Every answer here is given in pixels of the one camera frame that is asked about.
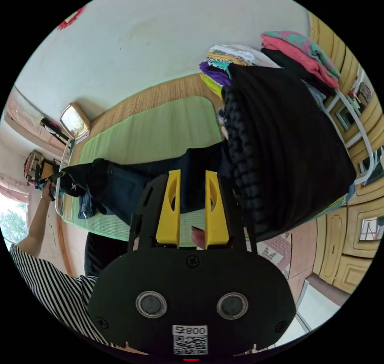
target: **label sticker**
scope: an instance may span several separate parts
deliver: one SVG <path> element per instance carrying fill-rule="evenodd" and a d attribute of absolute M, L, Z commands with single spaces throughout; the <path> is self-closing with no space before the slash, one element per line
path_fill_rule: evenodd
<path fill-rule="evenodd" d="M 208 327 L 206 325 L 173 325 L 175 355 L 207 355 Z"/>

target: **black and white striped shirt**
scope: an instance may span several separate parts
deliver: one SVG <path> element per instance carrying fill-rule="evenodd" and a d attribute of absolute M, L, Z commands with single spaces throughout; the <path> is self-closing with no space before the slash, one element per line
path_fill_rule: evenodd
<path fill-rule="evenodd" d="M 104 339 L 88 314 L 96 277 L 70 277 L 50 262 L 24 253 L 16 245 L 11 246 L 10 255 L 29 289 L 54 317 L 84 336 L 116 347 Z"/>

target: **bamboo mat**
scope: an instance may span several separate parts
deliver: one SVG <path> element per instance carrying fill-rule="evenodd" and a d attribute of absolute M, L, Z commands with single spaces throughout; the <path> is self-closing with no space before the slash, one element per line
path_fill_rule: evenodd
<path fill-rule="evenodd" d="M 222 106 L 221 98 L 207 87 L 201 79 L 200 74 L 192 74 L 152 86 L 126 98 L 93 120 L 89 136 L 75 146 L 69 165 L 77 164 L 81 150 L 89 140 L 115 124 L 137 113 L 156 108 L 161 104 L 191 96 L 208 98 L 211 100 L 215 110 L 218 110 Z M 72 223 L 72 197 L 64 194 L 63 204 L 63 220 Z"/>

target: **qr code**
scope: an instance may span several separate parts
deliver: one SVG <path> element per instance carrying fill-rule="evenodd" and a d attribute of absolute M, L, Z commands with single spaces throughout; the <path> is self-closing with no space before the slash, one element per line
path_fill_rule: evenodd
<path fill-rule="evenodd" d="M 173 336 L 174 354 L 176 355 L 207 355 L 208 336 Z"/>

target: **red decoration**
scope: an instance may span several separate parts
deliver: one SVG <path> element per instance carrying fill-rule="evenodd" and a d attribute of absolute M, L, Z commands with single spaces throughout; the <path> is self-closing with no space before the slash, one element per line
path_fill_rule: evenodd
<path fill-rule="evenodd" d="M 57 29 L 58 30 L 63 30 L 65 28 L 67 28 L 68 26 L 72 25 L 78 18 L 78 16 L 80 16 L 80 14 L 82 14 L 82 12 L 84 11 L 85 9 L 85 6 L 83 6 L 82 8 L 80 8 L 76 13 L 72 14 L 71 16 L 69 16 L 65 21 L 63 21 L 58 27 Z"/>

